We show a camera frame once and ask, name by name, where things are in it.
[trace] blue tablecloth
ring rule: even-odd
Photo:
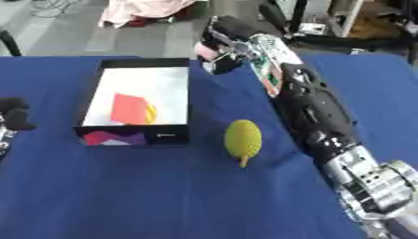
[[[72,124],[101,58],[2,58],[0,96],[22,96],[38,125],[0,164],[2,239],[355,239],[364,234],[290,141],[248,67],[191,66],[191,143],[82,146]],[[390,55],[306,56],[380,161],[418,168],[418,79]],[[253,120],[263,148],[239,169],[223,132]]]

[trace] red paper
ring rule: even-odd
[[[147,102],[142,97],[117,93],[111,120],[125,124],[146,124],[146,106]]]

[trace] white cloth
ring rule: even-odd
[[[99,27],[105,26],[105,21],[119,28],[138,17],[165,18],[188,7],[196,0],[109,0],[99,21]]]

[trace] robotic arm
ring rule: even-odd
[[[387,224],[393,219],[405,224],[402,219],[418,206],[417,171],[405,162],[377,163],[327,83],[279,37],[233,17],[213,17],[196,51],[212,74],[250,63],[293,140],[313,158],[342,208],[368,238],[392,238]]]

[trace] gray floor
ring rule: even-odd
[[[259,0],[210,0],[197,19],[155,23],[143,28],[99,29],[97,22],[106,0],[82,0],[55,19],[33,17],[16,38],[25,55],[141,55],[144,57],[191,57],[210,15],[232,15],[268,32],[257,20]]]

